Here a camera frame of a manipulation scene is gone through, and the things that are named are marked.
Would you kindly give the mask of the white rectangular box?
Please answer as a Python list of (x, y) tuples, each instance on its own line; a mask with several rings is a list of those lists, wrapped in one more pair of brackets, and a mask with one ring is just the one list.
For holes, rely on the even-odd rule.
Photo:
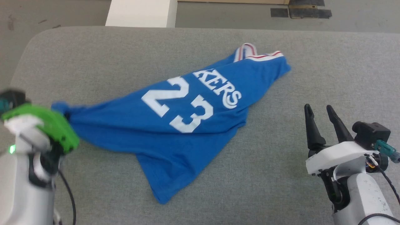
[(107, 27), (174, 28), (177, 0), (112, 0)]

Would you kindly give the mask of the large black floor patch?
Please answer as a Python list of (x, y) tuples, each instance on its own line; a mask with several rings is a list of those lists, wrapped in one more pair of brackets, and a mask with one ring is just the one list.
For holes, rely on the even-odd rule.
[(318, 18), (329, 19), (332, 12), (329, 9), (319, 9), (325, 6), (324, 0), (290, 0), (288, 5), (289, 16), (292, 19)]

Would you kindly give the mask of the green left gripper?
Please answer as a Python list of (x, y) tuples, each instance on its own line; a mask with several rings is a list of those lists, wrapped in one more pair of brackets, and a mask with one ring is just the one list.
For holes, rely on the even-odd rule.
[(65, 154), (75, 150), (79, 145), (79, 137), (66, 120), (57, 111), (30, 103), (22, 104), (1, 115), (4, 126), (13, 134), (30, 127), (38, 128), (48, 137), (61, 144)]

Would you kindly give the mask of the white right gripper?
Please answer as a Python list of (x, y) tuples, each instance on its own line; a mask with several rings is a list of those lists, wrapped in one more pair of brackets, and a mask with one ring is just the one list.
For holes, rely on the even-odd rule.
[(306, 169), (309, 175), (319, 174), (320, 170), (332, 168), (358, 157), (364, 157), (365, 154), (379, 153), (377, 150), (367, 150), (354, 142), (353, 136), (330, 104), (326, 106), (326, 111), (329, 120), (334, 125), (339, 144), (323, 149), (326, 140), (321, 136), (315, 124), (313, 110), (309, 104), (304, 106), (308, 149), (321, 150), (306, 160)]

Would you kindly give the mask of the blue basketball jersey white trim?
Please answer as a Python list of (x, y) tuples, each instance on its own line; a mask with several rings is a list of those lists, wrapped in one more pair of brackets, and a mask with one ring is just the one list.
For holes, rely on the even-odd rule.
[(249, 107), (291, 70), (277, 50), (258, 54), (244, 43), (223, 60), (95, 105), (51, 105), (75, 133), (103, 149), (133, 153), (160, 204), (209, 165)]

